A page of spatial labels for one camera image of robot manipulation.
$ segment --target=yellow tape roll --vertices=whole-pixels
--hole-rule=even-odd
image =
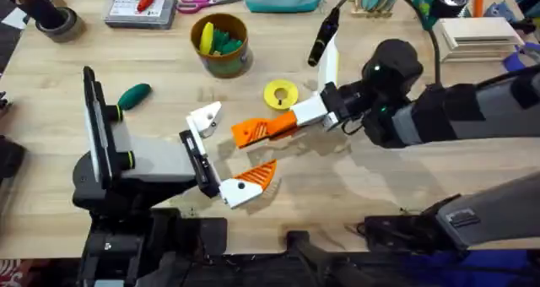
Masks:
[[[283,90],[283,97],[279,99],[276,92]],[[296,84],[288,80],[276,79],[269,82],[264,88],[264,101],[276,110],[287,110],[298,100],[298,88]]]

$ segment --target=pencil cup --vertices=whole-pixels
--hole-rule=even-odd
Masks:
[[[230,38],[242,41],[242,45],[236,51],[226,55],[202,54],[199,44],[204,26],[208,22],[212,23],[215,29],[229,32]],[[199,19],[192,27],[192,45],[204,67],[215,77],[237,77],[249,68],[251,53],[248,48],[247,29],[244,23],[233,15],[210,14]]]

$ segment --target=orange object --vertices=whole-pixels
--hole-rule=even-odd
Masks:
[[[137,11],[139,13],[144,11],[146,8],[149,8],[152,3],[154,3],[154,0],[139,0],[137,5]]]
[[[483,16],[483,0],[474,0],[474,17]]]
[[[289,136],[297,128],[296,116],[292,111],[288,111],[274,120],[253,118],[234,125],[231,130],[236,146],[244,148],[266,138],[278,139]]]
[[[257,185],[260,185],[264,191],[268,185],[270,185],[270,181],[272,181],[273,174],[276,172],[277,163],[278,162],[276,160],[270,160],[267,163],[258,165],[249,171],[235,176],[234,178],[256,183]]]

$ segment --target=wooden table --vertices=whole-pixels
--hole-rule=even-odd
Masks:
[[[90,217],[75,208],[72,169],[87,151],[81,72],[91,66],[111,104],[129,87],[148,83],[151,97],[126,112],[130,131],[178,141],[189,111],[222,101],[224,120],[205,140],[222,178],[265,160],[278,159],[274,183],[262,197],[230,210],[197,188],[164,206],[187,216],[229,220],[229,253],[280,252],[287,230],[306,229],[313,242],[332,251],[363,251],[364,241],[345,226],[370,214],[422,210],[455,193],[474,193],[537,171],[540,139],[491,139],[381,149],[363,134],[313,132],[303,138],[235,148],[230,126],[278,113],[262,101],[264,85],[289,79],[300,99],[316,87],[308,53],[321,21],[338,0],[326,0],[308,14],[251,14],[244,3],[177,15],[172,30],[113,30],[101,20],[105,0],[66,0],[85,20],[78,41],[58,45],[33,25],[22,35],[0,82],[16,103],[0,133],[29,153],[13,185],[3,194],[0,258],[79,257]],[[502,0],[485,0],[486,3]],[[518,18],[514,0],[506,0]],[[398,1],[389,19],[358,19],[343,8],[337,35],[339,82],[358,79],[360,68],[384,39],[401,38],[416,47],[424,65],[411,97],[433,81],[433,50],[413,11]],[[237,79],[211,77],[189,41],[192,25],[205,14],[227,12],[247,25],[254,64]],[[444,64],[445,84],[475,82],[505,70],[499,63]],[[483,247],[539,247],[540,240],[502,241]]]

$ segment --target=pink scissors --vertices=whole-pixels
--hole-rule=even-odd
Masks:
[[[242,0],[180,0],[176,9],[183,14],[194,14],[203,8],[214,5],[236,3]]]

